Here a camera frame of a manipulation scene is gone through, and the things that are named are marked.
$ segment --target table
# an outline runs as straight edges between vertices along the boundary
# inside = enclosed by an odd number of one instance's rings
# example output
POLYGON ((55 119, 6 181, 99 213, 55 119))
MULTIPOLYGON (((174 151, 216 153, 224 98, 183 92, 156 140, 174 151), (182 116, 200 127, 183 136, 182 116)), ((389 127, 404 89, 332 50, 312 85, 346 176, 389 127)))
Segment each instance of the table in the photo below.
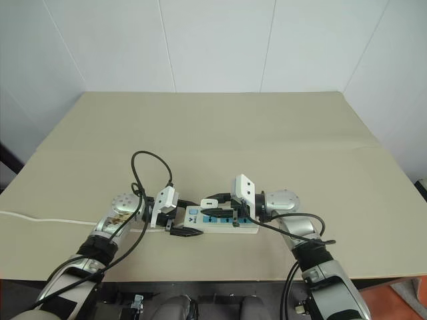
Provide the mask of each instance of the table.
MULTIPOLYGON (((130 157, 162 156, 182 199, 229 192, 246 174, 257 192, 290 189, 326 221, 324 239, 351 278, 427 273, 427 204, 341 93, 92 93, 52 130, 0 195, 0 210, 98 221, 130 192, 130 157)), ((136 161, 148 195, 164 185, 155 159, 136 161)), ((0 215, 0 274, 44 280, 91 226, 0 215)), ((135 241, 125 240, 117 254, 135 241)), ((279 280, 294 262, 282 237, 148 233, 106 281, 279 280)))

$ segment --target black cable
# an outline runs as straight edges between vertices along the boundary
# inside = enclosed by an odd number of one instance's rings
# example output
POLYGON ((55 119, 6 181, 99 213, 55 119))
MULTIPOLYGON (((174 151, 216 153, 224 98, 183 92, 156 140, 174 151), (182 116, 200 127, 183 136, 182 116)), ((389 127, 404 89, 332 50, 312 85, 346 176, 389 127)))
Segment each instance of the black cable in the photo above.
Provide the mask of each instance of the black cable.
POLYGON ((314 218, 317 221, 319 221, 320 224, 322 225, 322 230, 320 230, 319 234, 322 236, 325 233, 325 229, 326 229, 325 221, 321 217, 319 217, 318 215, 313 215, 312 213, 284 213, 283 215, 274 215, 272 217, 272 220, 278 219, 278 218, 283 218, 283 217, 311 217, 311 218, 314 218))
POLYGON ((246 218, 251 221, 252 223, 255 223, 256 225, 259 225, 260 227, 264 227, 264 228, 268 228, 271 230, 274 230, 278 233, 281 233, 283 235, 287 235, 288 237, 292 237, 295 239, 299 239, 299 240, 303 240, 303 241, 307 241, 307 242, 312 242, 312 243, 317 243, 319 245, 333 245, 334 243, 336 243, 335 240, 327 240, 327 241, 323 241, 323 240, 318 240, 318 239, 310 239, 310 238, 305 238, 305 237, 300 237, 299 235, 294 235, 293 233, 287 232, 287 231, 283 231, 281 229, 278 229, 276 227, 272 227, 271 225, 266 225, 265 223, 260 223, 254 219, 252 219, 249 215, 246 215, 246 218))
POLYGON ((288 273, 289 281, 287 281, 285 284, 285 287, 284 287, 285 295, 283 296, 283 293, 282 293, 282 300, 280 301, 280 320, 283 319, 283 303, 285 303, 285 320, 289 320, 289 314, 288 314, 289 294, 291 292, 292 281, 294 280, 295 274, 297 273, 299 268, 300 268, 300 265, 298 265, 298 262, 295 262, 288 273))
POLYGON ((286 310, 286 320, 288 320, 288 298, 285 299, 286 292, 288 292, 288 287, 290 286, 291 276, 294 274, 294 270, 298 270, 298 262, 295 262, 292 268, 289 270, 288 276, 286 277, 286 282, 283 287, 282 296, 280 297, 280 320, 283 320, 283 308, 285 305, 286 310))
POLYGON ((55 270, 52 271, 52 273, 50 274, 50 276, 47 278, 46 283, 50 282, 50 280, 52 280, 53 276, 55 276, 56 272, 58 272, 59 270, 61 270, 62 268, 64 268, 64 266, 68 265, 69 263, 77 261, 77 260, 91 258, 91 257, 92 257, 92 255, 80 255, 78 257, 74 257, 74 258, 71 258, 71 259, 68 259, 68 260, 62 262, 60 265, 58 265, 56 267, 55 270))
MULTIPOLYGON (((171 187, 173 187, 173 183, 172 183, 172 171, 171 171, 171 168, 169 167, 169 165, 167 165, 167 163, 161 158, 161 157, 159 157, 158 155, 156 155, 156 154, 154 154, 154 153, 152 153, 152 152, 149 152, 149 151, 144 151, 144 150, 140 150, 140 151, 136 151, 133 155, 132 155, 132 158, 131 158, 131 168, 132 168, 132 173, 133 173, 133 176, 135 177, 135 180, 136 180, 136 183, 135 182, 133 182, 132 184, 131 184, 131 189, 132 189, 132 192, 133 192, 133 194, 135 194, 135 195, 137 195, 138 197, 140 196, 140 192, 141 191, 144 191, 145 192, 145 189, 143 188, 143 186, 142 186, 142 183, 141 183, 141 180, 139 179, 139 176, 138 176, 138 174, 137 174, 137 172, 136 172, 136 169, 135 169, 135 158, 136 158, 136 156, 137 155, 141 155, 141 154, 144 154, 144 155, 151 155, 152 157, 155 157, 157 160, 159 160, 161 163, 163 163, 164 165, 165 165, 165 167, 166 167, 166 169, 167 169, 167 172, 169 173, 169 180, 168 180, 168 182, 166 183, 166 187, 168 186, 168 185, 170 185, 171 187)), ((145 206, 147 206, 147 199, 145 199, 144 200, 145 201, 145 203, 144 203, 144 205, 145 206)), ((138 203, 138 206, 137 206, 137 208, 136 208, 136 210, 125 220, 125 222, 123 222, 121 225, 120 225, 120 227, 118 227, 114 232, 113 232, 113 234, 111 234, 111 236, 110 236, 110 238, 109 238, 109 240, 111 241, 112 239, 114 239, 114 237, 120 232, 120 230, 122 230, 124 227, 125 227, 125 225, 127 224, 127 223, 129 223, 129 221, 131 221, 137 214, 138 214, 138 211, 139 211, 139 209, 141 209, 141 206, 142 206, 142 198, 141 197, 139 197, 139 203, 138 203)))
MULTIPOLYGON (((118 263, 120 263, 121 261, 123 261, 139 245, 139 243, 141 242, 143 236, 145 235, 145 232, 147 231, 148 221, 149 221, 149 207, 147 205, 147 195, 145 194, 145 189, 143 188, 141 180, 139 179, 139 176, 138 176, 138 174, 136 172, 136 169, 135 169, 135 157, 137 155, 139 155, 139 154, 142 154, 142 153, 151 155, 151 156, 155 157, 156 159, 159 159, 166 166, 166 169, 169 172, 169 181, 167 182, 167 186, 168 185, 173 186, 171 169, 169 168, 169 165, 167 165, 167 163, 162 158, 160 158, 158 155, 155 155, 154 153, 151 153, 149 151, 137 151, 137 152, 135 152, 132 155, 132 158, 131 158, 131 168, 132 168, 133 176, 135 177, 135 180, 137 182, 136 183, 132 183, 131 184, 131 188, 132 188, 133 193, 135 193, 139 197, 139 207, 137 208, 137 210, 135 210, 135 212, 133 213, 133 216, 135 216, 137 214, 137 212, 139 211, 139 208, 141 206, 142 200, 144 201, 144 204, 145 204, 144 214, 143 214, 145 216, 145 223, 144 223, 142 232, 139 235, 139 237, 136 240, 136 242, 121 257, 117 258, 115 261, 113 261, 112 263, 110 263, 108 266, 106 266, 106 267, 104 267, 104 268, 102 268, 102 269, 100 269, 100 270, 92 273, 91 275, 88 275, 88 276, 86 276, 86 277, 84 277, 84 278, 82 278, 82 279, 80 279, 80 280, 78 280, 78 281, 76 281, 76 282, 74 282, 74 283, 72 283, 72 284, 64 287, 64 288, 61 288, 60 290, 57 290, 57 291, 51 293, 50 295, 47 295, 46 297, 44 297, 44 298, 38 300, 37 302, 35 302, 34 304, 32 304, 32 306, 30 306, 27 310, 32 310, 32 309, 34 309, 34 308, 36 308, 36 307, 38 307, 38 306, 40 306, 40 305, 42 305, 42 304, 50 301, 50 300, 52 300, 53 298, 57 297, 58 295, 66 292, 66 291, 68 291, 68 290, 70 290, 72 288, 75 288, 76 286, 78 286, 78 285, 80 285, 80 284, 82 284, 82 283, 84 283, 84 282, 86 282, 88 280, 91 280, 94 277, 96 277, 96 276, 98 276, 98 275, 106 272, 107 270, 111 269, 112 267, 114 267, 115 265, 117 265, 118 263)), ((124 227, 124 225, 126 223, 128 223, 132 218, 133 217, 131 216, 128 219, 126 219, 126 221, 118 229, 122 229, 124 227)))

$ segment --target white cable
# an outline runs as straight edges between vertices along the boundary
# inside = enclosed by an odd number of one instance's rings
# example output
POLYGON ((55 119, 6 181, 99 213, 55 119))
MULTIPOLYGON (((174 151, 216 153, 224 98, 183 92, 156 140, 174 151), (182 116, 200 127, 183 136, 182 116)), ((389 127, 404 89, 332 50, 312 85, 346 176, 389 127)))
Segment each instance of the white cable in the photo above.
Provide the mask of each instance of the white cable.
MULTIPOLYGON (((55 218, 48 218, 48 219, 41 219, 41 218, 33 218, 28 215, 22 215, 20 213, 16 212, 10 212, 10 211, 2 211, 0 210, 0 214, 2 215, 10 215, 15 218, 20 218, 24 220, 28 220, 31 222, 60 222, 60 223, 71 223, 74 225, 96 225, 96 222, 90 222, 90 221, 80 221, 80 220, 69 220, 69 219, 55 219, 55 218)), ((131 232, 141 232, 141 229, 131 229, 131 232)), ((148 229, 146 232, 161 232, 164 231, 164 229, 148 229)))

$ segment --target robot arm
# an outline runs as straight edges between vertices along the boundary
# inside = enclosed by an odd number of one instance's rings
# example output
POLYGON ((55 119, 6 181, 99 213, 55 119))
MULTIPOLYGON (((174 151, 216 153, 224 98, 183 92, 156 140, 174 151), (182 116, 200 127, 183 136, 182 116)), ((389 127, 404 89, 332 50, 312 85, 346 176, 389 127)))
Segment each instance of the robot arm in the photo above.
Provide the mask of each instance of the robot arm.
MULTIPOLYGON (((134 194, 124 193, 116 197, 110 211, 95 226, 77 253, 71 256, 70 260, 77 260, 66 263, 50 276, 37 301, 107 267, 131 226, 142 220, 144 209, 143 199, 134 194), (126 223, 135 212, 134 219, 126 223)), ((104 274, 100 273, 89 281, 40 304, 37 309, 57 315, 61 319, 84 319, 93 309, 97 285, 103 276, 104 274)))
POLYGON ((292 215, 300 204, 295 193, 282 190, 255 195, 254 184, 240 175, 234 181, 231 196, 242 204, 243 215, 246 213, 251 219, 257 215, 261 222, 277 218, 281 230, 300 237, 282 234, 308 286, 309 297, 302 302, 299 313, 310 314, 312 320, 371 320, 359 291, 326 250, 310 219, 292 215))
MULTIPOLYGON (((274 215, 285 212, 274 210, 274 215)), ((280 217, 280 229, 287 232, 320 239, 307 217, 280 217)), ((370 320, 370 312, 357 288, 354 287, 340 263, 334 260, 324 244, 292 239, 284 235, 289 249, 302 270, 310 296, 303 301, 300 313, 310 314, 313 320, 370 320)))

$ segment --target white power strip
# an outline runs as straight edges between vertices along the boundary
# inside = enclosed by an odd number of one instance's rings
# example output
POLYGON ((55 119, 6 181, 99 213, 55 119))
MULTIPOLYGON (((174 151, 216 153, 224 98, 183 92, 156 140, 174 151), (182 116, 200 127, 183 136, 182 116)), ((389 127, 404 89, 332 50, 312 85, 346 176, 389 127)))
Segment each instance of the white power strip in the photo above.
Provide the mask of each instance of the white power strip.
POLYGON ((202 208, 191 206, 185 210, 184 227, 204 233, 257 233, 259 227, 245 218, 239 218, 239 227, 233 227, 232 218, 215 218, 201 213, 202 208))

